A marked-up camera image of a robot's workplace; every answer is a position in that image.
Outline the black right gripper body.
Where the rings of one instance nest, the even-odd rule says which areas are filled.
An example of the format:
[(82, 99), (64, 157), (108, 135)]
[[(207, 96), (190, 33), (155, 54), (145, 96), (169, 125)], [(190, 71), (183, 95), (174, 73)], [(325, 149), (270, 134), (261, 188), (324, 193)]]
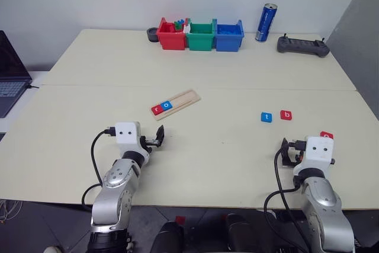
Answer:
[(305, 140), (294, 140), (288, 144), (290, 148), (298, 151), (298, 154), (295, 155), (296, 163), (300, 163), (303, 160), (306, 144), (307, 142)]

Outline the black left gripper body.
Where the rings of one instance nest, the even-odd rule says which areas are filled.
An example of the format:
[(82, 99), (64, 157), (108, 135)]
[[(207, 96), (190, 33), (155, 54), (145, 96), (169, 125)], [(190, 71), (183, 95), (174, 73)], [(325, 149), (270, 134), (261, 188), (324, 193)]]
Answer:
[(158, 141), (156, 139), (146, 139), (145, 136), (140, 137), (141, 147), (144, 149), (149, 149), (151, 146), (157, 146)]

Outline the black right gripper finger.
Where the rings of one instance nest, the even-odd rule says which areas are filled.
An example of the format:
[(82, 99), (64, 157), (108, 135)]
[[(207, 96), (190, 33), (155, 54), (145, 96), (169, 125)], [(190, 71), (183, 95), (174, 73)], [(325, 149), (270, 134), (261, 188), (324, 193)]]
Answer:
[(295, 167), (296, 162), (293, 162), (290, 159), (288, 150), (289, 150), (288, 141), (286, 140), (286, 138), (283, 138), (282, 143), (281, 143), (281, 150), (280, 150), (281, 157), (282, 157), (282, 165), (285, 167)]

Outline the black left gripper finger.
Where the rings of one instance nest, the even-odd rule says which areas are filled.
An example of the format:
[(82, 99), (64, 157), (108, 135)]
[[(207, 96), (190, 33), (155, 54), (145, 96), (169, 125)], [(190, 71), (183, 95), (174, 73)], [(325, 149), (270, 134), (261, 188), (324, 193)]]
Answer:
[(160, 147), (165, 136), (164, 126), (161, 125), (156, 132), (156, 147)]

